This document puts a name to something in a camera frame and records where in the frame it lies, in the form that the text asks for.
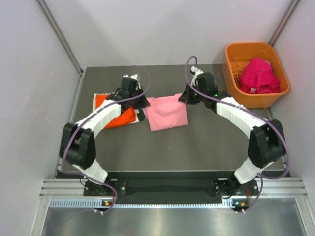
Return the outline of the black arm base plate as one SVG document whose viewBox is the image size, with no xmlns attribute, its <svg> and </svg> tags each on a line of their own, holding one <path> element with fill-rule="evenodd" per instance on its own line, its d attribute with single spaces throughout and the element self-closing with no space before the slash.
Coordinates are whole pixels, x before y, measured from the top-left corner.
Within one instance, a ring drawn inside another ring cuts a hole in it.
<svg viewBox="0 0 315 236">
<path fill-rule="evenodd" d="M 112 171 L 107 184 L 118 193 L 117 203 L 218 203 L 231 195 L 227 179 L 232 171 Z M 83 180 L 81 175 L 57 174 L 57 179 Z M 230 198 L 253 200 L 258 177 L 240 187 Z M 86 180 L 83 197 L 111 197 L 108 187 Z"/>
</svg>

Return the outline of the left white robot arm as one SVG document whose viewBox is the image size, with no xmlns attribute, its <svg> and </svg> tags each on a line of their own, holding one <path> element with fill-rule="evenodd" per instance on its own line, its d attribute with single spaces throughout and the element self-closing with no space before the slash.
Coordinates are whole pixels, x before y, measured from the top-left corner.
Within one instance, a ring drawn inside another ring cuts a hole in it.
<svg viewBox="0 0 315 236">
<path fill-rule="evenodd" d="M 121 86 L 109 94 L 97 109 L 86 118 L 64 126 L 60 158 L 94 182 L 94 188 L 99 194 L 108 194 L 112 184 L 106 180 L 108 172 L 96 160 L 95 137 L 128 109 L 140 111 L 149 105 L 139 75 L 124 75 Z"/>
</svg>

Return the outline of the dark green t shirt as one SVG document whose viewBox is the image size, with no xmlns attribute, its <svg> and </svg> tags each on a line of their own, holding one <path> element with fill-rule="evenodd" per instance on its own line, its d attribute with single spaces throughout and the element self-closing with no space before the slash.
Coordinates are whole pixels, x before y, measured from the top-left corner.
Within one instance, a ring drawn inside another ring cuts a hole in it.
<svg viewBox="0 0 315 236">
<path fill-rule="evenodd" d="M 138 109 L 135 111 L 136 111 L 137 119 L 139 120 L 139 122 L 144 121 L 146 119 L 146 116 L 145 116 L 143 109 Z"/>
</svg>

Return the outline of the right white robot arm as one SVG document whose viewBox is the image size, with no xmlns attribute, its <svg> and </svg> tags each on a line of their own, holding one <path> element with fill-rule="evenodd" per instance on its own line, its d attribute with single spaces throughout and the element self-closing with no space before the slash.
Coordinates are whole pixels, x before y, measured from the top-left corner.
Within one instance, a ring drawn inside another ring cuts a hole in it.
<svg viewBox="0 0 315 236">
<path fill-rule="evenodd" d="M 190 72 L 192 80 L 178 100 L 188 105 L 203 103 L 237 126 L 249 139 L 247 159 L 227 181 L 230 193 L 240 195 L 259 173 L 286 154 L 282 124 L 276 119 L 268 121 L 251 114 L 227 92 L 218 91 L 210 72 L 195 66 Z"/>
</svg>

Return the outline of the light pink t shirt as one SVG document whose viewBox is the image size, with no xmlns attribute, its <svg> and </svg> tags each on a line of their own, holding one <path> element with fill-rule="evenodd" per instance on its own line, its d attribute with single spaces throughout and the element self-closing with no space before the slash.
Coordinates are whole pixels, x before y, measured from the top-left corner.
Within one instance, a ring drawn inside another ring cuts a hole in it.
<svg viewBox="0 0 315 236">
<path fill-rule="evenodd" d="M 178 100 L 181 95 L 147 98 L 150 105 L 144 112 L 151 131 L 188 125 L 186 105 Z"/>
</svg>

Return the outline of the magenta t shirt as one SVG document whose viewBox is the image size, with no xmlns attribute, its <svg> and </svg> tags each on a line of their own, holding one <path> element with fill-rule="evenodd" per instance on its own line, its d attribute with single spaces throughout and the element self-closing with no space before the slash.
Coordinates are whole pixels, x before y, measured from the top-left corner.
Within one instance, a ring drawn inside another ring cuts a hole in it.
<svg viewBox="0 0 315 236">
<path fill-rule="evenodd" d="M 248 94 L 280 93 L 280 80 L 274 75 L 269 61 L 253 58 L 239 79 L 239 89 Z"/>
</svg>

